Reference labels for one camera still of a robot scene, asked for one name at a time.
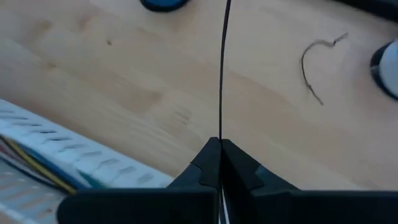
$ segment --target colored wire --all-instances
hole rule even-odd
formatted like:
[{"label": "colored wire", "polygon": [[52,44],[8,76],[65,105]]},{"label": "colored wire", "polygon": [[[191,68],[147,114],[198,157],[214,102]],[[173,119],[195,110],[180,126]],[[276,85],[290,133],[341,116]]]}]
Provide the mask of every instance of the colored wire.
[{"label": "colored wire", "polygon": [[19,157],[12,149],[10,149],[7,144],[0,139],[0,151],[5,154],[8,158],[11,158],[18,162],[19,164],[28,166],[28,164],[21,158]]},{"label": "colored wire", "polygon": [[326,47],[332,48],[334,47],[337,42],[345,39],[348,36],[348,33],[345,33],[343,35],[341,35],[340,37],[338,37],[337,39],[335,39],[333,42],[328,42],[326,40],[316,40],[314,41],[312,44],[310,44],[305,50],[303,55],[301,56],[301,70],[302,70],[302,74],[303,74],[303,78],[304,78],[304,82],[305,85],[307,86],[307,88],[311,91],[312,95],[315,97],[315,99],[318,100],[319,104],[321,104],[323,106],[323,101],[321,100],[321,98],[315,93],[315,90],[312,88],[312,86],[309,84],[308,80],[307,80],[307,76],[305,75],[305,70],[304,70],[304,57],[305,54],[314,46],[316,45],[324,45]]},{"label": "colored wire", "polygon": [[61,192],[63,192],[63,193],[67,193],[64,189],[58,187],[57,185],[50,184],[50,183],[48,183],[47,181],[44,181],[43,179],[38,178],[38,177],[32,175],[31,173],[27,172],[27,171],[24,170],[24,169],[21,169],[20,167],[18,167],[17,165],[11,163],[10,161],[7,161],[7,159],[5,159],[5,158],[0,157],[0,160],[2,160],[2,161],[3,161],[4,163],[6,163],[8,166],[10,166],[10,167],[12,167],[12,168],[18,170],[19,172],[21,172],[21,173],[24,174],[25,176],[30,177],[31,179],[35,180],[35,181],[38,182],[38,183],[41,183],[41,184],[43,184],[43,185],[45,185],[45,186],[47,186],[47,187],[50,187],[51,189],[58,190],[58,191],[61,191]]},{"label": "colored wire", "polygon": [[45,176],[46,178],[48,178],[51,181],[53,181],[54,183],[56,183],[61,188],[65,189],[68,193],[70,193],[70,194],[75,194],[76,193],[76,190],[71,185],[69,185],[68,183],[63,181],[61,178],[57,177],[55,174],[53,174],[52,172],[47,170],[43,165],[38,163],[35,159],[31,158],[16,143],[14,143],[13,141],[10,141],[8,139],[4,139],[4,138],[3,138],[3,141],[7,145],[9,145],[11,149],[15,150],[15,152],[19,156],[21,156],[23,158],[23,160],[26,161],[26,163],[28,163],[34,169],[39,171],[43,176]]},{"label": "colored wire", "polygon": [[26,173],[29,173],[30,175],[35,176],[36,178],[41,179],[42,181],[55,186],[55,184],[51,180],[48,180],[47,178],[43,177],[40,173],[36,172],[36,170],[34,170],[33,167],[29,167],[28,164],[26,165],[21,164],[20,162],[16,161],[15,159],[9,157],[7,154],[4,154],[2,152],[0,152],[0,159],[3,159],[4,161],[7,161],[8,163],[18,167],[20,170],[24,170]]},{"label": "colored wire", "polygon": [[33,158],[36,162],[41,164],[42,166],[46,167],[48,170],[51,170],[53,174],[58,176],[59,178],[65,180],[67,183],[71,184],[75,187],[75,189],[83,190],[88,189],[89,187],[82,184],[79,180],[65,172],[62,168],[55,165],[50,160],[46,159],[40,153],[36,152],[35,150],[31,150],[28,147],[21,146],[22,150],[25,151],[31,158]]}]

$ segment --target black plastic tool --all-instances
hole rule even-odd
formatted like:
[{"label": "black plastic tool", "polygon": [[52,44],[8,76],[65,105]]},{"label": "black plastic tool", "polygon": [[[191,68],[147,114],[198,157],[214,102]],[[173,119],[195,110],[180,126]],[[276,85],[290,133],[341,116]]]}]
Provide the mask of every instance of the black plastic tool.
[{"label": "black plastic tool", "polygon": [[58,223],[215,224],[221,185],[232,224],[398,223],[398,192],[299,190],[218,138],[167,188],[79,192],[61,203]]}]

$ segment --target breadboard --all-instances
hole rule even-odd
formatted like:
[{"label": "breadboard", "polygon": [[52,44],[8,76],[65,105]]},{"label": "breadboard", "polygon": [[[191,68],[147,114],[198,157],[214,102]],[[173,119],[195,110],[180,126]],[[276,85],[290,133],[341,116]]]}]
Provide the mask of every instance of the breadboard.
[{"label": "breadboard", "polygon": [[25,224],[57,223],[57,207],[65,197],[0,161],[0,212]]},{"label": "breadboard", "polygon": [[165,187],[173,178],[71,130],[0,100],[0,134],[107,187]]}]

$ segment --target black object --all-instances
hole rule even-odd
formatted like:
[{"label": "black object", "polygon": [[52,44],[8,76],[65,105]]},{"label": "black object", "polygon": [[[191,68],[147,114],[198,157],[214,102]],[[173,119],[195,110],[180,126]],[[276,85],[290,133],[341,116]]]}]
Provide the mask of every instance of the black object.
[{"label": "black object", "polygon": [[377,50],[371,59],[371,75],[373,77],[373,80],[376,82],[378,87],[387,95],[390,96],[394,100],[398,100],[398,97],[395,96],[383,83],[382,78],[380,77],[380,69],[379,69],[379,64],[382,59],[382,56],[388,46],[390,46],[391,42],[382,46],[379,50]]},{"label": "black object", "polygon": [[335,0],[398,22],[398,0]]},{"label": "black object", "polygon": [[154,12],[172,12],[186,5],[189,0],[140,0],[142,5]]},{"label": "black object", "polygon": [[222,211],[221,184],[232,224],[398,223],[398,192],[299,190],[218,138],[210,138],[167,188],[78,192],[61,203],[57,219],[59,224],[215,224]]}]

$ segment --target yellow wire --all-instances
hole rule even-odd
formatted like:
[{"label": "yellow wire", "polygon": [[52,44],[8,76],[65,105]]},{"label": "yellow wire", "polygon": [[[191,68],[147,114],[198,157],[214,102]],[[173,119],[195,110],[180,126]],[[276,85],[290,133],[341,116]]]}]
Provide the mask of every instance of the yellow wire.
[{"label": "yellow wire", "polygon": [[44,166],[33,160],[25,151],[23,151],[17,144],[15,144],[11,139],[5,139],[10,146],[21,156],[29,165],[37,169],[41,174],[46,176],[48,179],[52,180],[54,183],[65,189],[71,194],[75,194],[76,190],[69,184],[65,183],[63,180],[59,179],[56,175],[48,171]]}]

